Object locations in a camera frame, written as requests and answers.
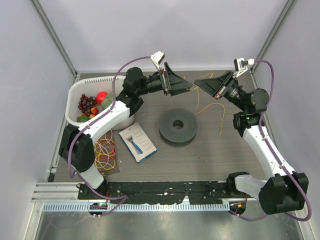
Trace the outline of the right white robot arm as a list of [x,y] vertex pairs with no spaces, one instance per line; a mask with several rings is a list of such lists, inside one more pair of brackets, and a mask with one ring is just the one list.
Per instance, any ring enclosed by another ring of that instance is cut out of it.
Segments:
[[196,79],[194,83],[216,100],[226,98],[240,109],[233,116],[233,126],[253,150],[266,177],[263,181],[247,172],[231,173],[226,180],[226,193],[233,198],[242,193],[255,198],[267,215],[307,206],[308,177],[296,172],[282,157],[263,122],[268,92],[262,88],[246,92],[231,71],[215,78]]

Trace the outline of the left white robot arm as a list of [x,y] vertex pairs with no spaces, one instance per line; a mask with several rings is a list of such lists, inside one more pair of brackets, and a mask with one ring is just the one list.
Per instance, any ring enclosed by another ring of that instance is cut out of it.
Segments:
[[107,192],[107,182],[94,164],[94,145],[98,139],[133,116],[144,103],[142,95],[161,91],[165,95],[176,96],[188,92],[192,86],[191,82],[174,73],[168,63],[150,76],[144,76],[138,67],[129,68],[122,91],[111,106],[79,126],[68,124],[64,128],[58,154],[66,160],[69,173],[76,172],[90,186],[89,194],[97,200],[102,199]]

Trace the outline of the green netted melon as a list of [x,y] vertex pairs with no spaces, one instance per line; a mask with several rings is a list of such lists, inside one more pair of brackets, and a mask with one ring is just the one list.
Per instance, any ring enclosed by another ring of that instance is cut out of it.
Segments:
[[113,91],[110,91],[107,96],[105,96],[101,102],[101,109],[104,111],[107,109],[109,106],[113,104],[115,95]]

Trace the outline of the razor in white box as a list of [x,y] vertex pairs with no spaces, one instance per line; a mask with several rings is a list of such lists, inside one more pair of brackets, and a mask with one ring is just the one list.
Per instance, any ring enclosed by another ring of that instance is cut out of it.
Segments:
[[157,152],[138,122],[122,130],[119,135],[137,163],[142,163]]

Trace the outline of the red apple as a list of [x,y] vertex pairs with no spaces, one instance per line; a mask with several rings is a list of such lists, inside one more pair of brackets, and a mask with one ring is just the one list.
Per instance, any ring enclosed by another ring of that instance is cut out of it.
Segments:
[[106,92],[106,91],[100,91],[100,92],[98,92],[97,95],[96,95],[96,98],[95,98],[97,104],[98,104],[98,105],[101,105],[101,104],[102,104],[102,101],[103,101],[104,98],[107,97],[107,96],[108,96],[108,92]]

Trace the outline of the white plastic basket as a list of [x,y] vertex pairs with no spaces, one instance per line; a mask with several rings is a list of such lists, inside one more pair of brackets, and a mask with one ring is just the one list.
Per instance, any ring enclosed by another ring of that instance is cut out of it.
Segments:
[[[115,81],[115,93],[118,95],[123,89],[123,82],[125,76],[118,75]],[[82,111],[78,108],[80,98],[82,94],[87,97],[96,97],[101,91],[111,92],[114,76],[103,76],[82,79],[71,86],[68,91],[65,118],[69,124],[78,126],[81,123],[77,122],[77,117],[82,114]],[[112,130],[123,130],[134,123],[134,116],[118,123]]]

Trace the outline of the small peach fruit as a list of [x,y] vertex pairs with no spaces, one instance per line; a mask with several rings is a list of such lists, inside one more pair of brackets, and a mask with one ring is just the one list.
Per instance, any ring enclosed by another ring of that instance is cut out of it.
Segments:
[[83,109],[81,112],[82,113],[80,116],[88,116],[90,119],[92,119],[99,113],[99,110],[97,107],[92,107],[88,109]]

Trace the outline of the dark red grape bunch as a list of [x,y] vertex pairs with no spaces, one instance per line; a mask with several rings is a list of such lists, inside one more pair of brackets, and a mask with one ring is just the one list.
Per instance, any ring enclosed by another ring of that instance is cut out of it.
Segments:
[[81,110],[82,113],[88,113],[96,105],[96,97],[82,94],[78,102],[78,109]]

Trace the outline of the green leaf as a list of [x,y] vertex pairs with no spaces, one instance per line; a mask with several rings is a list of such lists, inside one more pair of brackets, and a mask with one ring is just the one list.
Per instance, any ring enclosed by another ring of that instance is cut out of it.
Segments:
[[78,117],[76,118],[76,121],[77,121],[78,123],[85,123],[85,122],[87,122],[87,121],[89,121],[89,120],[90,120],[90,117],[87,116],[87,115],[81,115],[81,116],[78,116]]

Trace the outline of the black mounting base plate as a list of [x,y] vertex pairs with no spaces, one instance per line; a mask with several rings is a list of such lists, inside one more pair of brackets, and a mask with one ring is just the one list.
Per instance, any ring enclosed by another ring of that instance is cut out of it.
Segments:
[[97,192],[112,198],[112,204],[121,202],[121,196],[127,196],[125,204],[132,205],[174,205],[188,198],[192,205],[216,204],[223,199],[240,199],[251,196],[242,192],[232,192],[226,182],[220,181],[135,181],[108,182]]

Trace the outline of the aluminium rail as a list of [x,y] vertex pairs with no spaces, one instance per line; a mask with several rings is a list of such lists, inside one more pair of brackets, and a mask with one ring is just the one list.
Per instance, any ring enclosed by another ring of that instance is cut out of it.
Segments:
[[38,182],[31,198],[32,202],[67,202],[78,199],[76,182]]

